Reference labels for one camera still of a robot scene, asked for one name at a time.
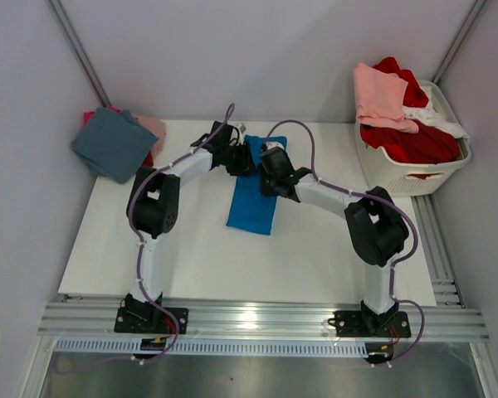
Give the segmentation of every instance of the laundry basket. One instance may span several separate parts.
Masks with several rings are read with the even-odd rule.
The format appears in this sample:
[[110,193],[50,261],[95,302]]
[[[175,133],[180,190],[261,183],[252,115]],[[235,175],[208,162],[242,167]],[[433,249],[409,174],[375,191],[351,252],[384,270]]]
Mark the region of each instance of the laundry basket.
[[[420,80],[419,84],[420,86],[432,87],[433,108],[443,114],[449,122],[457,123],[457,118],[439,87],[425,80]],[[461,149],[461,156],[454,162],[416,164],[395,162],[388,156],[384,148],[375,149],[368,146],[361,138],[359,123],[356,123],[354,135],[359,161],[369,188],[384,187],[393,197],[414,197],[433,193],[458,168],[465,166],[471,158],[468,138],[459,138],[457,140]],[[424,174],[427,175],[425,179],[416,177]]]

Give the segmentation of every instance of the white wall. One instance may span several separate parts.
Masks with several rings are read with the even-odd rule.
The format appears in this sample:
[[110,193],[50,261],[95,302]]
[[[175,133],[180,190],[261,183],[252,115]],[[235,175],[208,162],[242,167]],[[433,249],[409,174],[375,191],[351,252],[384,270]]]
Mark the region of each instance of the white wall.
[[97,101],[42,0],[0,0],[0,397],[13,397],[93,179],[70,150]]
[[352,72],[431,79],[473,0],[63,0],[115,105],[166,119],[354,119]]
[[498,352],[498,0],[442,89],[471,135],[473,158],[436,199],[467,305],[483,310]]

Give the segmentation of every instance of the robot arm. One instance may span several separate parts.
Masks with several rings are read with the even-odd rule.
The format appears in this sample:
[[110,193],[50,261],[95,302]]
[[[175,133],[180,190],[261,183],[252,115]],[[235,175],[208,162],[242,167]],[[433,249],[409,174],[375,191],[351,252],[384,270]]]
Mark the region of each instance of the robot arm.
[[[380,202],[368,199],[355,201],[350,195],[319,184],[310,169],[302,167],[295,170],[286,151],[276,144],[262,147],[261,164],[255,167],[247,144],[243,144],[240,137],[232,144],[233,132],[234,128],[226,125],[203,148],[192,151],[192,156],[188,155],[166,173],[156,175],[140,193],[132,221],[144,235],[144,256],[139,266],[142,267],[143,283],[149,297],[162,298],[163,282],[167,280],[163,269],[168,268],[162,266],[163,246],[166,235],[177,220],[180,188],[195,177],[223,165],[233,176],[258,172],[263,196],[281,196],[318,206],[347,222],[354,250],[367,266],[367,289],[361,314],[357,318],[361,318],[360,327],[366,333],[378,336],[380,328],[399,313],[398,304],[389,296],[389,264],[403,250],[404,241],[408,238],[408,228],[401,216]],[[205,134],[193,146],[198,146],[207,136]],[[139,170],[131,197],[152,172],[154,169],[151,168]],[[380,187],[368,193],[391,201],[388,193]],[[142,321],[154,318],[153,307],[147,303],[136,284],[125,300],[124,310]]]
[[[366,318],[380,318],[392,311],[389,296],[390,264],[403,250],[408,228],[393,209],[367,199],[357,200],[319,184],[310,169],[295,170],[283,148],[263,148],[259,173],[261,193],[308,203],[327,210],[347,222],[356,254],[366,263],[366,293],[362,305]],[[391,201],[389,194],[376,187],[371,195]]]

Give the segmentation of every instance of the gray towel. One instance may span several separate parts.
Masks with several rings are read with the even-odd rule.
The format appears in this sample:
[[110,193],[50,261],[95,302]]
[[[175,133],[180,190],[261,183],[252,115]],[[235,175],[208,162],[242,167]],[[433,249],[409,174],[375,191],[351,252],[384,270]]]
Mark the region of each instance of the gray towel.
[[95,175],[123,184],[137,172],[157,140],[127,109],[117,114],[98,108],[71,146]]

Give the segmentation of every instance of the pink cloth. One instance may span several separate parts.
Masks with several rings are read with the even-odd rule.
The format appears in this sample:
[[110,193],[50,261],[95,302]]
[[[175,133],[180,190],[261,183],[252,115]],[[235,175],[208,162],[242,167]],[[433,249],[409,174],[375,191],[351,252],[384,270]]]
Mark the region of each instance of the pink cloth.
[[145,127],[151,134],[159,138],[159,141],[149,150],[152,158],[155,159],[159,153],[163,152],[164,140],[166,139],[166,124],[160,119],[150,118],[142,114],[133,114],[133,116],[142,127]]
[[354,68],[356,119],[368,126],[418,133],[417,124],[406,119],[402,109],[407,87],[407,81],[360,62]]

